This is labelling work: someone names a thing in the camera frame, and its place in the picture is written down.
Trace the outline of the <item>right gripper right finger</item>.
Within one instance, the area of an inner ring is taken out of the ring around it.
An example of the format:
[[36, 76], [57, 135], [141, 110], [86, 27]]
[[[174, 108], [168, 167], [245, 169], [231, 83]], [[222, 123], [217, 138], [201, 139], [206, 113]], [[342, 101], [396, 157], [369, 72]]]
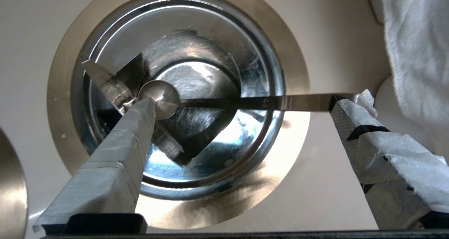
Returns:
[[448, 229], [448, 165], [410, 135], [391, 132], [365, 101], [333, 94], [329, 112], [381, 230]]

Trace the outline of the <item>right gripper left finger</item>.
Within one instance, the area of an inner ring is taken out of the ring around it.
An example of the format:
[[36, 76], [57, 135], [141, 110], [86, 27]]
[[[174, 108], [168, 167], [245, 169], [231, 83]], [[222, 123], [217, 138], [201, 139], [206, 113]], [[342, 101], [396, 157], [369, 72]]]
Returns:
[[34, 223], [61, 226], [76, 214], [134, 213], [155, 124], [151, 99], [135, 103]]

